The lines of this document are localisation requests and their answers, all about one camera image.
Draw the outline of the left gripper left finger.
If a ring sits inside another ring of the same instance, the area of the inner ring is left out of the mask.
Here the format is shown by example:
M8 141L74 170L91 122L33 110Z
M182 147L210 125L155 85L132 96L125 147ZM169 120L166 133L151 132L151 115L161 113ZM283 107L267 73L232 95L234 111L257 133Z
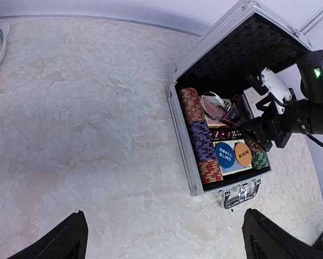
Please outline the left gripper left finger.
M88 226L81 210L11 258L85 258Z

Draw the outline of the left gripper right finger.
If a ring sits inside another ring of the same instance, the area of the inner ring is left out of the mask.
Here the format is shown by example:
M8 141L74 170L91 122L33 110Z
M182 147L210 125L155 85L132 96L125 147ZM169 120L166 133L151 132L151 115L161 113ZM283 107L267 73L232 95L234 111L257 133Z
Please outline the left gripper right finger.
M247 258L323 258L323 243L306 244L256 209L245 212L242 233Z

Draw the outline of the green poker chip stack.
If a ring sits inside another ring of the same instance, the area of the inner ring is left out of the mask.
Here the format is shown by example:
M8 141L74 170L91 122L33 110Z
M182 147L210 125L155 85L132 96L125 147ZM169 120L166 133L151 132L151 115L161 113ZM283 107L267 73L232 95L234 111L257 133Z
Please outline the green poker chip stack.
M252 154L252 167L256 170L269 167L269 160L264 151L255 152Z

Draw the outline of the black triangular dealer button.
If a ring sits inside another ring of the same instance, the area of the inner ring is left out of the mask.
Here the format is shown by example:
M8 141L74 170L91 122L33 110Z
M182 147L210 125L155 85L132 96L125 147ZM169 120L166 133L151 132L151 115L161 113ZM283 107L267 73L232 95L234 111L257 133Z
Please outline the black triangular dealer button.
M235 104L232 104L228 109L227 113L223 117L223 121L232 127L239 127L242 125L243 122Z

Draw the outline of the blue small blind button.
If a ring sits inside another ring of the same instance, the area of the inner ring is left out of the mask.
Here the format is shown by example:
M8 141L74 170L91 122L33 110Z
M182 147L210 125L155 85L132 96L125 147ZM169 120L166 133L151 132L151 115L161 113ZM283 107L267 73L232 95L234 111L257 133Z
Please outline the blue small blind button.
M231 146L224 142L215 145L215 152L221 168L231 168L235 163L235 153Z

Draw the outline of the blue playing card deck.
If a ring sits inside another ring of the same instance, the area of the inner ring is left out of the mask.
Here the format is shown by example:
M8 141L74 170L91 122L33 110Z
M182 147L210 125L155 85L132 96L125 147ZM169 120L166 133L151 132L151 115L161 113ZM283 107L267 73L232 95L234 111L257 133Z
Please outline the blue playing card deck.
M216 141L216 142L213 143L214 148L215 148L215 145L217 143L219 143L219 142L224 142L224 143L228 144L229 146L232 147L232 149L234 151L236 143L238 143L238 142L245 143L245 140L244 139L238 139L238 140ZM242 166L237 162L236 156L235 156L234 165L231 168L227 168L227 169L221 168L221 171L222 171L223 176L227 176L227 175L230 175L230 174L235 174L235 173L246 171L246 170L249 170L249 169L252 169L252 163L249 166Z

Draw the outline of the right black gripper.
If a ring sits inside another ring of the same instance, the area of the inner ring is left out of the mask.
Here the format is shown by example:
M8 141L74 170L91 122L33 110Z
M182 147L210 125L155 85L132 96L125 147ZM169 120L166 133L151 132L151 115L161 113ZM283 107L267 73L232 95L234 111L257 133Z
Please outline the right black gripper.
M272 145L285 147L293 133L303 134L323 148L323 142L315 138L316 134L323 135L323 50L303 55L296 65L304 98L298 100L292 88L288 87L292 99L287 102L284 114L278 114L274 101L257 77L252 74L244 76L250 87L258 94L267 94L267 97L256 105L263 114L241 124L238 130L266 152Z

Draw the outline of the aluminium poker case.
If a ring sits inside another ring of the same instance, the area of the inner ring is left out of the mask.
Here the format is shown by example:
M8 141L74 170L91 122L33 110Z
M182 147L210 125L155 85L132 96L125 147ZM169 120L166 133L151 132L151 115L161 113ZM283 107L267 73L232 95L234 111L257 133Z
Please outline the aluminium poker case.
M191 195L219 192L224 208L230 209L256 196L262 175L269 172L271 166L230 174L223 176L221 182L204 185L180 103L180 90L196 89L210 132L239 131L238 127L223 121L233 104L231 97L244 94L253 118L263 114L256 105L267 97L250 87L244 76L258 77L265 67L278 75L312 49L301 32L263 3L239 1L176 64L173 83L167 87L166 96Z

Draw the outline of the orange big blind button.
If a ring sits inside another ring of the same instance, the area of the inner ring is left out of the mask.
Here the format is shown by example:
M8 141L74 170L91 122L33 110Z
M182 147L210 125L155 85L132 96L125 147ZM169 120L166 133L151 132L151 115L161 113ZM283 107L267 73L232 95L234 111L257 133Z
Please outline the orange big blind button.
M236 143L234 151L236 160L240 165L249 166L252 163L251 151L245 143Z

